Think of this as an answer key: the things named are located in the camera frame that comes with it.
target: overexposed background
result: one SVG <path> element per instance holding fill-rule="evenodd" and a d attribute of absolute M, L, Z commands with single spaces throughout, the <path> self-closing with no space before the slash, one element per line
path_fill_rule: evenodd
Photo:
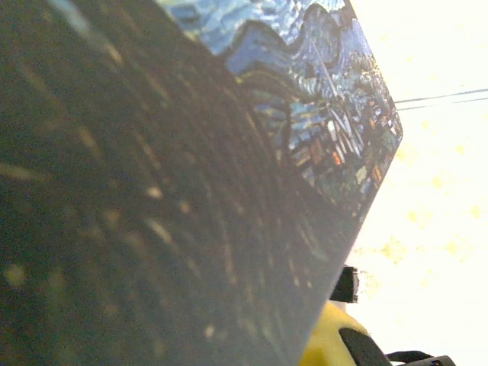
<path fill-rule="evenodd" d="M 488 88 L 486 2 L 352 2 L 395 101 Z M 400 117 L 404 140 L 348 260 L 365 279 L 347 311 L 384 352 L 479 364 L 488 327 L 488 101 Z"/>

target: swirling sky painting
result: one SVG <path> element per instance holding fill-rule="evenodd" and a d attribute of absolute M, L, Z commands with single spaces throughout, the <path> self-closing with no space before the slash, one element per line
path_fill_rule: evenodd
<path fill-rule="evenodd" d="M 360 222 L 402 139 L 348 0 L 160 0 L 248 93 L 276 159 Z"/>

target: yellow plastic part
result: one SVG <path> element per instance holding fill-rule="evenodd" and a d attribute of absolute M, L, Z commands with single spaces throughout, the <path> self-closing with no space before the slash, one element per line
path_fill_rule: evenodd
<path fill-rule="evenodd" d="M 368 331 L 355 319 L 328 302 L 313 330 L 300 366 L 355 366 L 339 334 L 341 328 L 352 328 L 369 336 Z"/>

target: starry night painting print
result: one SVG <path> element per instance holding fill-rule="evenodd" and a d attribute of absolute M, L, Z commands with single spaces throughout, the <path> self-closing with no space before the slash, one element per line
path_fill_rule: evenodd
<path fill-rule="evenodd" d="M 0 364 L 297 365 L 402 139 L 351 5 L 2 0 L 0 34 Z"/>
<path fill-rule="evenodd" d="M 350 2 L 159 4 L 236 76 L 279 165 L 361 223 L 403 133 Z"/>

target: black plastic part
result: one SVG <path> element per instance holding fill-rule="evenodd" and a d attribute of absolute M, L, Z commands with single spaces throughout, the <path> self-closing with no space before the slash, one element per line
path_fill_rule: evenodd
<path fill-rule="evenodd" d="M 335 285 L 334 291 L 330 300 L 340 301 L 343 303 L 357 303 L 358 302 L 358 269 L 354 267 L 345 266 L 342 269 L 341 277 Z"/>
<path fill-rule="evenodd" d="M 351 328 L 342 328 L 339 334 L 357 366 L 391 366 L 371 337 Z"/>
<path fill-rule="evenodd" d="M 390 361 L 408 364 L 409 362 L 426 360 L 434 356 L 421 351 L 398 351 L 388 354 L 387 357 Z"/>
<path fill-rule="evenodd" d="M 406 366 L 456 366 L 448 356 L 427 358 L 421 361 L 410 362 Z"/>

